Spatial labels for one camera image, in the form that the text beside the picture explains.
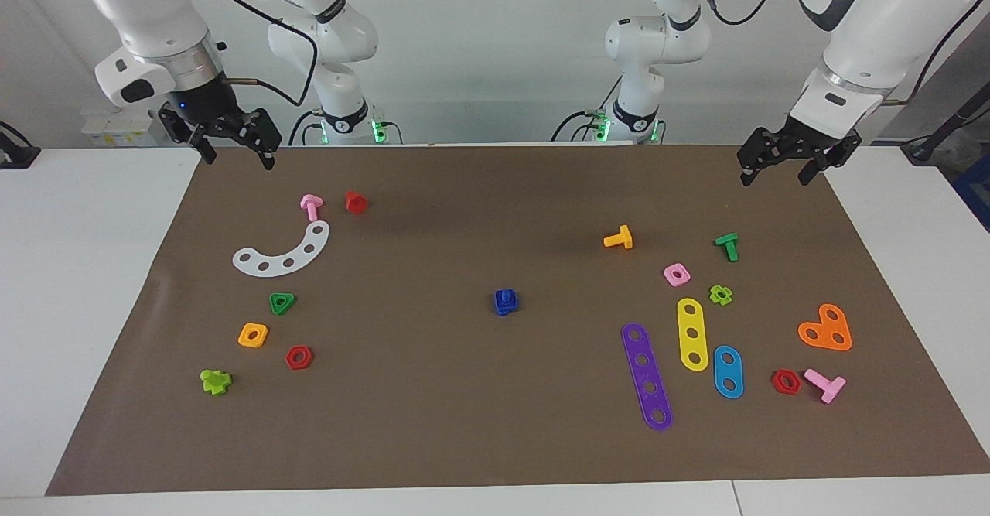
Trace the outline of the white labelled box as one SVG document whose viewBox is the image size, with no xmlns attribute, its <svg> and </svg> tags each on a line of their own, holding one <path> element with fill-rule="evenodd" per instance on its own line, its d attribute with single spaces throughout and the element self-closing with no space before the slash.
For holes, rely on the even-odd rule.
<svg viewBox="0 0 990 516">
<path fill-rule="evenodd" d="M 85 115 L 80 132 L 95 147 L 159 147 L 169 142 L 160 120 L 141 108 Z"/>
</svg>

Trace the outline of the white curved perforated plate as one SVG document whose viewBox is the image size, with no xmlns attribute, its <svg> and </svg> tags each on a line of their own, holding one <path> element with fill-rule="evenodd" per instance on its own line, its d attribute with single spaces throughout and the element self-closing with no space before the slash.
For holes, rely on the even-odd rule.
<svg viewBox="0 0 990 516">
<path fill-rule="evenodd" d="M 290 251 L 266 255 L 255 248 L 242 248 L 232 255 L 232 265 L 255 279 L 279 279 L 311 265 L 324 251 L 330 235 L 331 224 L 316 220 L 308 224 L 301 241 Z"/>
</svg>

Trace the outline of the black pole stand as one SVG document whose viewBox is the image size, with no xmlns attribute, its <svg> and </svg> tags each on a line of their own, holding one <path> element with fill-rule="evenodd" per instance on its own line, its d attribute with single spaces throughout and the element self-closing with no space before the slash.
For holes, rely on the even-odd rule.
<svg viewBox="0 0 990 516">
<path fill-rule="evenodd" d="M 916 165 L 929 163 L 934 150 L 944 142 L 948 136 L 965 128 L 973 122 L 981 120 L 983 115 L 990 114 L 990 81 L 983 85 L 972 97 L 962 104 L 940 127 L 934 129 L 929 135 L 922 135 L 919 138 L 912 138 L 903 142 L 900 146 L 901 152 Z"/>
</svg>

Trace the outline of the orange heart-shaped plate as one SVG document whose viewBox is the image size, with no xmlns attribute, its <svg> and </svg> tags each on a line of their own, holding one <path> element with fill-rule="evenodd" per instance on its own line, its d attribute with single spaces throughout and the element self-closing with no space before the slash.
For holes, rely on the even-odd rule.
<svg viewBox="0 0 990 516">
<path fill-rule="evenodd" d="M 845 312 L 831 303 L 819 307 L 819 321 L 805 321 L 797 326 L 797 336 L 810 347 L 849 351 L 853 340 Z"/>
</svg>

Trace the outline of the blue crate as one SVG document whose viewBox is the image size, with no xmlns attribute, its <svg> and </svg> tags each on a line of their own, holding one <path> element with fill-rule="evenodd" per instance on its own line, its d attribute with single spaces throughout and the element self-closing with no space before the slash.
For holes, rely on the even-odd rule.
<svg viewBox="0 0 990 516">
<path fill-rule="evenodd" d="M 951 187 L 990 233 L 990 153 L 958 175 L 951 182 Z"/>
</svg>

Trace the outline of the yellow three-hole plate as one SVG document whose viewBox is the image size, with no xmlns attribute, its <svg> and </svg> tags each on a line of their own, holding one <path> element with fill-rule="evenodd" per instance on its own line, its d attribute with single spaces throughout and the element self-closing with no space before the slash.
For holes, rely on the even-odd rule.
<svg viewBox="0 0 990 516">
<path fill-rule="evenodd" d="M 678 347 L 680 361 L 690 371 L 708 368 L 706 323 L 702 305 L 685 297 L 678 301 Z"/>
</svg>

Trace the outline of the blue two-hole plate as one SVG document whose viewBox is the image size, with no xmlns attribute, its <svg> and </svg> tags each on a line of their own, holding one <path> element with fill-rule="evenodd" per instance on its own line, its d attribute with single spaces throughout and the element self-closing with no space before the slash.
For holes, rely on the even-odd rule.
<svg viewBox="0 0 990 516">
<path fill-rule="evenodd" d="M 740 353 L 729 344 L 720 344 L 713 353 L 714 387 L 722 398 L 738 400 L 745 393 L 745 367 Z"/>
</svg>

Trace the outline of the purple four-hole plate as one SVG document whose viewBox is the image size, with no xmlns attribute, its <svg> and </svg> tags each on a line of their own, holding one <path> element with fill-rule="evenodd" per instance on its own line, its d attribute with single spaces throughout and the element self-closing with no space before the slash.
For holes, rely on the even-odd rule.
<svg viewBox="0 0 990 516">
<path fill-rule="evenodd" d="M 626 323 L 621 330 L 621 339 L 641 417 L 648 428 L 663 432 L 672 426 L 673 413 L 650 335 L 640 323 Z"/>
</svg>

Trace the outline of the brown table mat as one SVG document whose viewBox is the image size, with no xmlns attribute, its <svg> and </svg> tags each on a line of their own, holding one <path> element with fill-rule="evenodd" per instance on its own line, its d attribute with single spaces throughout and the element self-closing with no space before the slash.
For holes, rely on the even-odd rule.
<svg viewBox="0 0 990 516">
<path fill-rule="evenodd" d="M 795 166 L 739 183 L 728 147 L 294 149 L 199 165 L 49 495 L 488 487 L 990 473 L 975 437 L 830 183 Z M 367 197 L 360 215 L 344 193 Z M 311 265 L 255 279 L 238 249 L 331 224 Z M 634 247 L 605 248 L 621 224 Z M 739 235 L 739 261 L 716 237 Z M 689 283 L 664 269 L 682 263 Z M 733 291 L 713 304 L 715 285 Z M 275 292 L 297 296 L 283 316 Z M 706 371 L 678 347 L 704 310 Z M 849 351 L 797 326 L 845 312 Z M 268 326 L 242 347 L 245 323 Z M 621 330 L 647 329 L 673 413 L 641 417 Z M 291 371 L 306 344 L 314 360 Z M 745 393 L 715 391 L 713 353 Z M 802 381 L 771 384 L 777 369 Z M 846 386 L 831 404 L 804 378 Z M 227 393 L 200 372 L 232 374 Z"/>
</svg>

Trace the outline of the black clamp mount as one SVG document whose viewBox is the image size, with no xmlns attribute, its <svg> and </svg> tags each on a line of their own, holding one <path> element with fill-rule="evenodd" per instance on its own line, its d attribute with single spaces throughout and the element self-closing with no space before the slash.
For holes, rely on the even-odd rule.
<svg viewBox="0 0 990 516">
<path fill-rule="evenodd" d="M 28 169 L 39 154 L 22 132 L 0 120 L 0 170 Z"/>
</svg>

